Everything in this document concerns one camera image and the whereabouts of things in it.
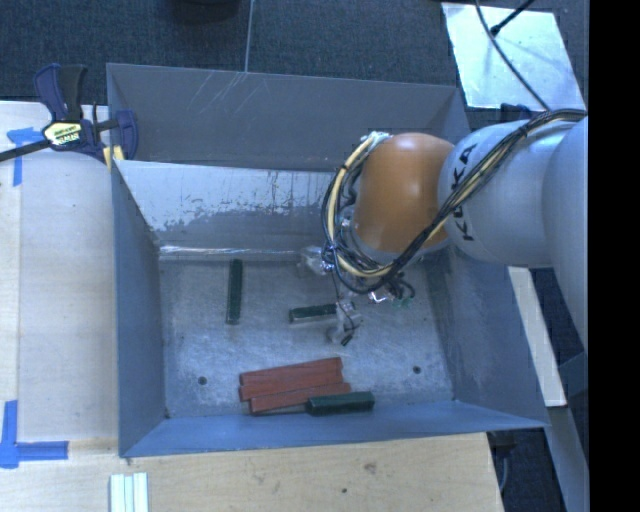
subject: dark green block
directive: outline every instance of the dark green block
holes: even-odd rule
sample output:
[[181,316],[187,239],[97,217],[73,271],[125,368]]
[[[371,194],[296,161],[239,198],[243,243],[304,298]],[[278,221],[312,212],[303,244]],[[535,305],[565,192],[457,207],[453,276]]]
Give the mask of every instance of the dark green block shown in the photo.
[[336,305],[323,304],[321,306],[308,306],[289,310],[289,322],[299,324],[321,320],[336,314]]
[[346,412],[370,411],[376,399],[370,391],[355,391],[342,395],[326,395],[309,398],[305,410],[311,416],[327,416]]
[[240,323],[242,303],[242,260],[231,260],[229,265],[229,288],[227,292],[227,320],[231,325]]

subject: blue tape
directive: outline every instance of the blue tape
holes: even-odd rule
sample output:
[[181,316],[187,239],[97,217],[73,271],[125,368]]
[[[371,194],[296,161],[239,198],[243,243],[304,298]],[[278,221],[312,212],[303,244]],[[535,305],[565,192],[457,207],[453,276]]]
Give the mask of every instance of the blue tape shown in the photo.
[[[9,130],[7,137],[13,142],[16,147],[20,147],[24,144],[30,144],[31,142],[39,142],[44,139],[42,133],[34,130],[32,127],[21,128],[20,130]],[[17,187],[22,183],[22,157],[19,156],[13,163],[13,186]]]
[[2,438],[0,440],[0,468],[15,469],[20,462],[30,460],[66,460],[69,441],[46,443],[18,443],[18,401],[4,404]]

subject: black carpet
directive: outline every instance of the black carpet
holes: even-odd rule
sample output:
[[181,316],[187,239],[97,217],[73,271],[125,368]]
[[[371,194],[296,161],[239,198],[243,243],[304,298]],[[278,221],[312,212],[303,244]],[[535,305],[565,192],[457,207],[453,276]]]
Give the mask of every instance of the black carpet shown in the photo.
[[[87,104],[107,103],[107,62],[459,85],[435,0],[3,0],[1,7],[0,99],[35,101],[33,75],[52,62],[88,66]],[[538,0],[531,8],[554,13],[588,104],[589,0]],[[492,110],[468,116],[472,129],[500,120]],[[533,275],[562,364],[582,346],[553,271]],[[571,405],[588,457],[588,398]],[[544,433],[514,434],[506,511],[564,511]]]

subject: red wooden block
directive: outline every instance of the red wooden block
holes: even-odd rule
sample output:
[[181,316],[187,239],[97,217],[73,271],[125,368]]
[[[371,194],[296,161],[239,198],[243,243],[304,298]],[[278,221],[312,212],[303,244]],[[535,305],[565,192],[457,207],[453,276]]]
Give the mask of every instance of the red wooden block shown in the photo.
[[339,357],[329,357],[327,359],[317,359],[316,361],[308,361],[306,363],[244,372],[240,374],[240,384],[243,386],[261,384],[273,379],[296,378],[298,375],[308,375],[309,373],[317,373],[323,370],[329,372],[332,369],[342,369],[342,359]]
[[240,400],[250,400],[257,396],[273,395],[275,393],[284,393],[294,391],[296,389],[313,388],[316,386],[325,386],[328,384],[337,384],[342,382],[342,370],[330,369],[329,371],[321,370],[313,373],[296,372],[293,376],[287,375],[277,376],[270,380],[265,380],[258,384],[247,384],[240,387]]
[[316,386],[313,388],[297,389],[287,393],[277,393],[274,395],[258,396],[251,399],[249,410],[252,414],[291,407],[292,405],[304,404],[309,398],[314,396],[325,396],[349,393],[351,385],[347,382],[339,382],[326,386]]

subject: gray bin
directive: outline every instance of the gray bin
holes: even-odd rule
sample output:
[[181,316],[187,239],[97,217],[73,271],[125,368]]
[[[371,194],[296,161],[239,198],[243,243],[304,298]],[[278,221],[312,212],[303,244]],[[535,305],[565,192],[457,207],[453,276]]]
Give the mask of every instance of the gray bin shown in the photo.
[[[546,409],[508,271],[453,247],[408,269],[408,308],[356,299],[349,345],[294,329],[292,307],[335,300],[301,273],[323,242],[320,201],[372,130],[468,133],[457,89],[230,71],[108,66],[109,106],[131,108],[135,160],[113,171],[122,456],[382,441],[533,428]],[[228,262],[245,262],[238,325]],[[244,371],[338,355],[373,411],[248,414]]]

